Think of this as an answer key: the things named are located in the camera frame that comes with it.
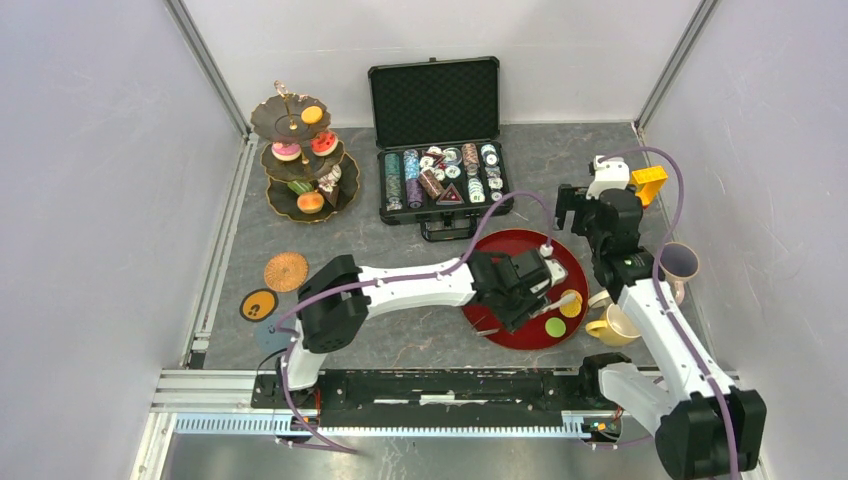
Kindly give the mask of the red round tray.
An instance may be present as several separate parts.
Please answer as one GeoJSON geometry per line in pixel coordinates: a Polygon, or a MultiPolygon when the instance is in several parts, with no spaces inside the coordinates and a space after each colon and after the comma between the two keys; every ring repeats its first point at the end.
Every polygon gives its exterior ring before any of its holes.
{"type": "MultiPolygon", "coordinates": [[[[502,252],[509,255],[520,254],[533,247],[541,246],[547,239],[543,233],[524,230],[507,229],[491,233],[483,237],[475,245],[475,249],[482,252],[502,252]]],[[[579,327],[588,312],[589,284],[586,274],[578,258],[558,241],[553,241],[554,257],[566,268],[567,279],[552,288],[546,298],[550,302],[556,302],[568,289],[579,291],[583,297],[583,307],[580,315],[576,318],[566,318],[559,310],[553,310],[546,314],[530,319],[523,327],[514,333],[508,332],[496,319],[492,311],[482,305],[468,305],[461,308],[468,323],[476,331],[501,327],[498,333],[483,336],[493,343],[514,350],[541,350],[553,347],[577,333],[579,327]],[[548,336],[544,329],[546,320],[550,317],[558,317],[567,324],[567,333],[562,338],[548,336]]]]}

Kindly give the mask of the green macaron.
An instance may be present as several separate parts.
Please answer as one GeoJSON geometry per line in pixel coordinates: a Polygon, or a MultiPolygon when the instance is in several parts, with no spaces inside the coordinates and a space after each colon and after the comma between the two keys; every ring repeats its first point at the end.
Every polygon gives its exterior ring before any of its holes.
{"type": "Polygon", "coordinates": [[[567,333],[567,324],[558,317],[550,317],[544,324],[545,332],[552,338],[562,338],[567,333]]]}

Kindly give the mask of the orange waffle biscuit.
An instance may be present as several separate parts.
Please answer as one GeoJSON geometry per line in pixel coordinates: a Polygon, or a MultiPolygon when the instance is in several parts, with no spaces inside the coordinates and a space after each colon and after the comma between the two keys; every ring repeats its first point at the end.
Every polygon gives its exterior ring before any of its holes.
{"type": "Polygon", "coordinates": [[[583,297],[575,289],[566,290],[560,297],[558,310],[566,318],[576,318],[583,307],[583,297]]]}

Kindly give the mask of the chocolate cake slice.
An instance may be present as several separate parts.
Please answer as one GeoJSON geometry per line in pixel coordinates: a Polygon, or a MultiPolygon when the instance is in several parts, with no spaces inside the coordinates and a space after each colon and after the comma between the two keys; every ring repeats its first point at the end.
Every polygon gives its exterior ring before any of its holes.
{"type": "Polygon", "coordinates": [[[339,197],[339,186],[336,183],[321,183],[319,191],[325,198],[325,201],[333,208],[337,208],[339,197]]]}

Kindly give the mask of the white striped donut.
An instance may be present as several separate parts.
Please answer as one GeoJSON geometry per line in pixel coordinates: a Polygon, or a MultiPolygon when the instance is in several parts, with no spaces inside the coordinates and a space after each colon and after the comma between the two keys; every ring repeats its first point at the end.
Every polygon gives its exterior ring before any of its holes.
{"type": "Polygon", "coordinates": [[[332,191],[338,185],[342,176],[339,164],[333,165],[330,171],[319,179],[319,186],[325,191],[332,191]]]}

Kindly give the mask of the orange peach bun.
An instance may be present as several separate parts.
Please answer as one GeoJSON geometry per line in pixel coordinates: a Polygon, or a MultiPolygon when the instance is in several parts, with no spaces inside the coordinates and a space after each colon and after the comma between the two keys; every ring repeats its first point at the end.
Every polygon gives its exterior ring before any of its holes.
{"type": "Polygon", "coordinates": [[[317,191],[305,192],[297,197],[296,206],[303,214],[317,214],[324,208],[325,198],[317,191]]]}

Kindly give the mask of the white rectangular pastry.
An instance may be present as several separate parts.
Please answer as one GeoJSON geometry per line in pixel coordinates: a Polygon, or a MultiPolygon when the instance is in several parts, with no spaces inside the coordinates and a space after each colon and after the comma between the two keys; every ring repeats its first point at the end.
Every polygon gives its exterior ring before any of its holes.
{"type": "Polygon", "coordinates": [[[307,194],[314,191],[314,187],[311,182],[293,180],[287,183],[287,187],[293,191],[297,196],[307,194]]]}

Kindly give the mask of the red frosted donut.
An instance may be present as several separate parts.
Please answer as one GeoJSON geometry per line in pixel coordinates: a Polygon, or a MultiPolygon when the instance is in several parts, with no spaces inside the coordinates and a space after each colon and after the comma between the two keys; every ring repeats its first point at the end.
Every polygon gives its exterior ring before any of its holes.
{"type": "Polygon", "coordinates": [[[310,141],[310,149],[317,157],[326,157],[331,155],[338,147],[339,137],[331,131],[325,130],[318,133],[310,141]]]}

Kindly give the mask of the pink frosted donut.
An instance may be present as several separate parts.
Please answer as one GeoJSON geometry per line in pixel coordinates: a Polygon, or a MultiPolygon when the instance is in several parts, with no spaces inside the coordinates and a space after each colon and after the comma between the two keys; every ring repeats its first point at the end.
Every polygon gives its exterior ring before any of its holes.
{"type": "Polygon", "coordinates": [[[272,155],[281,162],[290,162],[300,158],[301,146],[297,143],[273,142],[271,145],[272,155]]]}

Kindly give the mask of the yellow round cookie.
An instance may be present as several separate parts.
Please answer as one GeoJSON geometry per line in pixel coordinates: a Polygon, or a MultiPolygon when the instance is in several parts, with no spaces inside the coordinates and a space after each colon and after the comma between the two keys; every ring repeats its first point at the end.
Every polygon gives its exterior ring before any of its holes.
{"type": "Polygon", "coordinates": [[[301,120],[306,125],[315,125],[324,117],[324,110],[318,105],[306,107],[300,114],[301,120]]]}

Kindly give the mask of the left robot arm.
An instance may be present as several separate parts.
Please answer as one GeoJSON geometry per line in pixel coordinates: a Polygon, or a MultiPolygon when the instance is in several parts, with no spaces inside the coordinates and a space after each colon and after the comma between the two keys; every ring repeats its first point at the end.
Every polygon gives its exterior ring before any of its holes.
{"type": "Polygon", "coordinates": [[[542,313],[548,292],[566,277],[547,246],[517,255],[474,250],[393,269],[338,256],[301,287],[288,314],[295,332],[275,392],[290,407],[306,405],[327,355],[347,347],[371,318],[421,307],[483,306],[514,332],[542,313]]]}

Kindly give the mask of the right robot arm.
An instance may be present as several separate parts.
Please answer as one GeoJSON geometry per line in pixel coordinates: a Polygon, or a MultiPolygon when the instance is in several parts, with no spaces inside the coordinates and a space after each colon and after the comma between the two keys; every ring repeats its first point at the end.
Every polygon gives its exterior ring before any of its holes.
{"type": "Polygon", "coordinates": [[[585,359],[577,382],[591,408],[610,401],[649,432],[673,479],[737,476],[756,468],[767,407],[755,390],[743,390],[698,341],[654,256],[640,243],[641,201],[628,188],[592,194],[586,187],[558,189],[556,222],[585,238],[594,276],[636,327],[664,382],[655,383],[619,354],[585,359]]]}

